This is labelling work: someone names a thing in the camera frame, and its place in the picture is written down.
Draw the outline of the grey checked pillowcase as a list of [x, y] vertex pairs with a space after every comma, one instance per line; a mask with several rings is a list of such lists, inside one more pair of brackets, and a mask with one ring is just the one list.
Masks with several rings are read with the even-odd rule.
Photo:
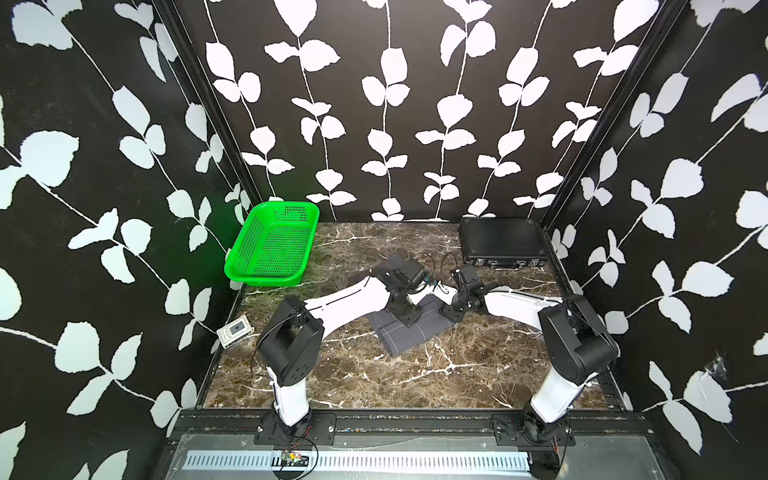
[[[394, 254], [388, 259], [412, 258], [403, 258]], [[377, 266], [372, 270], [376, 278]], [[429, 272], [427, 277], [431, 279], [432, 285], [442, 283], [432, 278]], [[440, 314], [439, 310], [444, 304], [434, 295], [427, 295], [418, 303], [423, 308], [420, 318], [410, 327], [406, 327], [391, 313], [385, 311], [385, 307], [369, 314], [368, 320], [386, 353], [391, 357], [399, 357], [444, 331], [451, 329], [456, 324]]]

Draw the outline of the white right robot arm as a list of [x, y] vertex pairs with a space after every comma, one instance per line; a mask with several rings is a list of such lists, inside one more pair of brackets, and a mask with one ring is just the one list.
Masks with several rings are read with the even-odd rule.
[[539, 330], [550, 370], [524, 407], [519, 429], [526, 441], [542, 445], [565, 426], [564, 418], [585, 385], [607, 371], [619, 348], [590, 302], [581, 295], [543, 297], [497, 283], [484, 283], [474, 266], [452, 271], [456, 293], [442, 308], [458, 320], [468, 311], [514, 320]]

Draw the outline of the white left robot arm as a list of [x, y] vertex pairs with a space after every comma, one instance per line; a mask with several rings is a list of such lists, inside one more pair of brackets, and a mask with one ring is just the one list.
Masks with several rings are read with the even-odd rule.
[[418, 295], [428, 291], [429, 280], [418, 261], [393, 256], [335, 293], [308, 300], [285, 296], [256, 347], [273, 388], [273, 412], [281, 427], [294, 429], [309, 421], [306, 378], [328, 335], [380, 311], [407, 326], [415, 323], [421, 316]]

